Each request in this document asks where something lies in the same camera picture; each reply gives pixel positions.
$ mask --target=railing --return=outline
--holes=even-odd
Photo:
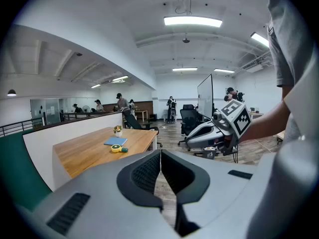
[[[43,126],[42,118],[29,119],[29,120],[20,121],[17,123],[3,125],[3,126],[0,126],[0,137],[4,137],[12,133],[25,131],[31,128],[38,128],[41,126]]]
[[[112,112],[95,112],[95,113],[71,113],[71,114],[63,114],[63,118],[65,121],[68,120],[77,120],[86,117],[95,117],[102,114],[109,114]]]

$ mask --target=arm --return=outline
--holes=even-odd
[[[281,102],[268,114],[254,119],[251,126],[240,138],[240,142],[272,136],[285,130],[290,111],[283,99],[292,88],[292,86],[282,87]]]

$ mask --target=fan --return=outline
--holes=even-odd
[[[85,113],[89,113],[91,111],[90,107],[88,107],[88,106],[83,106],[82,110]]]

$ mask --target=ceiling light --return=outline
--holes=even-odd
[[[113,79],[112,81],[118,81],[118,80],[126,79],[126,78],[128,78],[128,76],[119,77],[119,78]]]
[[[223,73],[230,73],[230,74],[235,73],[234,71],[225,70],[225,69],[218,69],[218,68],[216,68],[214,71],[223,72]]]
[[[101,85],[101,84],[95,85],[95,86],[91,87],[91,89],[96,88],[96,87],[98,87],[98,86],[100,86],[100,85]]]
[[[263,37],[261,37],[260,35],[253,33],[251,35],[251,38],[255,39],[256,41],[261,42],[262,44],[266,45],[269,48],[269,41]]]
[[[197,67],[193,68],[174,68],[173,71],[196,71]]]
[[[220,27],[222,24],[221,20],[206,18],[206,17],[197,17],[197,16],[173,16],[164,18],[165,25],[176,25],[176,24],[185,24],[185,25],[207,25],[207,26],[216,26]]]
[[[125,82],[124,80],[112,81],[113,83],[122,83]]]
[[[15,97],[15,96],[16,96],[15,90],[9,90],[7,96],[8,96],[8,97]]]

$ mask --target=yellow object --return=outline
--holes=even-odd
[[[124,147],[121,147],[121,146],[118,145],[118,144],[112,145],[111,150],[112,150],[114,153],[120,152],[120,151],[121,151],[121,152],[128,152],[128,151],[129,151],[129,149],[124,148]]]

